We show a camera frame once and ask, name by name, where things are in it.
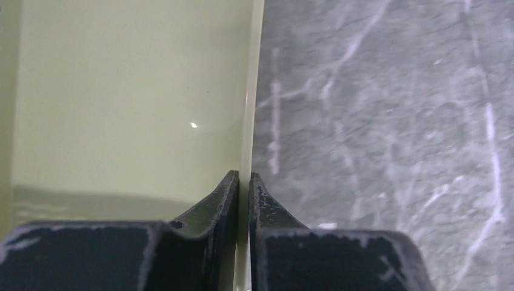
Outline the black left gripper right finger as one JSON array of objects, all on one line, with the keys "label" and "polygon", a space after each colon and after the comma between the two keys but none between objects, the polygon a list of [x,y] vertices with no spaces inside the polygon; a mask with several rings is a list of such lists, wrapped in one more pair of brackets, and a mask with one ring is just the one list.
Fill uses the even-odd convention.
[{"label": "black left gripper right finger", "polygon": [[310,229],[252,173],[249,241],[253,290],[432,291],[421,252],[390,230]]}]

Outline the green perforated plastic basket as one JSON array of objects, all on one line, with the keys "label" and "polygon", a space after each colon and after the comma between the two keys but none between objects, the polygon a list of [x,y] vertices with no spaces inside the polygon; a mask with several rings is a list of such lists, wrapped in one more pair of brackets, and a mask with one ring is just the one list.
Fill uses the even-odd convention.
[{"label": "green perforated plastic basket", "polygon": [[245,290],[263,1],[2,1],[1,242],[35,221],[169,222],[239,173]]}]

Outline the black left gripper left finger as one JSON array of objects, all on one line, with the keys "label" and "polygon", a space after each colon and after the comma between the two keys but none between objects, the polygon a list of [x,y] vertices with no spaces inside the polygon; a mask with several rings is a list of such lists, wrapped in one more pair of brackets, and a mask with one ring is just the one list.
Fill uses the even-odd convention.
[{"label": "black left gripper left finger", "polygon": [[1,242],[2,290],[232,290],[239,173],[164,221],[35,221]]}]

